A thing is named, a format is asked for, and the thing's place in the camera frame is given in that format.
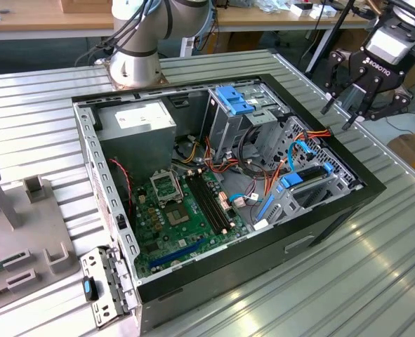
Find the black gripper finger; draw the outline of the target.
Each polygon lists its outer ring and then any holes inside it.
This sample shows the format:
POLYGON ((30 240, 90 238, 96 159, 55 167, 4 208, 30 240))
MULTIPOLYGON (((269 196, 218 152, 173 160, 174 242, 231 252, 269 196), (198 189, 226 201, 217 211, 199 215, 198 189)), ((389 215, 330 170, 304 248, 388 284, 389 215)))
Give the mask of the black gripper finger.
POLYGON ((361 55, 362 53, 360 52, 351 53, 341 49, 332 51, 329 54, 324 83, 329 98, 326 105, 322 108, 321 114, 326 114, 340 94, 364 76, 364 65, 361 63, 361 55), (348 64, 348 79, 343 83, 339 82, 337 77, 338 68, 342 63, 348 64))
POLYGON ((408 107, 413 98, 413 95, 402 84, 381 77, 365 80, 360 87, 365 87, 364 97, 357 111, 342 126, 344 131, 347 131, 359 117, 367 121, 377 121, 384 117, 400 114, 404 108, 408 107), (373 102, 379 93, 391 90, 394 90, 394 93, 390 103, 379 109, 372 108, 373 102))

